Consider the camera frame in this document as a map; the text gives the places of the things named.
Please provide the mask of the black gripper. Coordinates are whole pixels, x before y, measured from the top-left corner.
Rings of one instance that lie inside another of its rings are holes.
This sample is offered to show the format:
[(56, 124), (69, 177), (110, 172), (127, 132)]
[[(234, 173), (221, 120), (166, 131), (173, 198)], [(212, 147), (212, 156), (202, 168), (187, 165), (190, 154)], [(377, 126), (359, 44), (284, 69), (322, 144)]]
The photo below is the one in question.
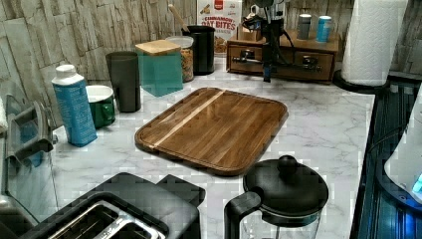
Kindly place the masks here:
[(250, 18), (243, 18), (242, 26), (246, 29), (260, 30), (262, 36), (265, 38), (263, 44), (263, 74), (264, 81), (269, 83), (271, 81), (272, 65), (281, 65), (286, 62), (280, 49), (280, 35), (282, 30), (282, 21), (268, 21), (258, 15)]

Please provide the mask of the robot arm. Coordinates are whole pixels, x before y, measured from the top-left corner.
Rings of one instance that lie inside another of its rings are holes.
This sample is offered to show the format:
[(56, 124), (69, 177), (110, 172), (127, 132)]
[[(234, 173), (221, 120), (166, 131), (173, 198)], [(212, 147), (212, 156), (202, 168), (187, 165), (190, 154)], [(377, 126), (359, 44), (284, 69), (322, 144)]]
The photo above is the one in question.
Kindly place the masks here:
[(264, 17), (258, 13), (251, 13), (242, 21), (246, 29), (260, 30), (266, 39), (262, 48), (263, 76), (264, 81), (271, 81), (271, 74), (277, 71), (277, 67), (288, 66), (290, 62), (283, 56), (280, 48), (280, 37), (285, 33), (284, 18), (279, 5), (284, 0), (255, 0), (255, 5), (264, 10)]

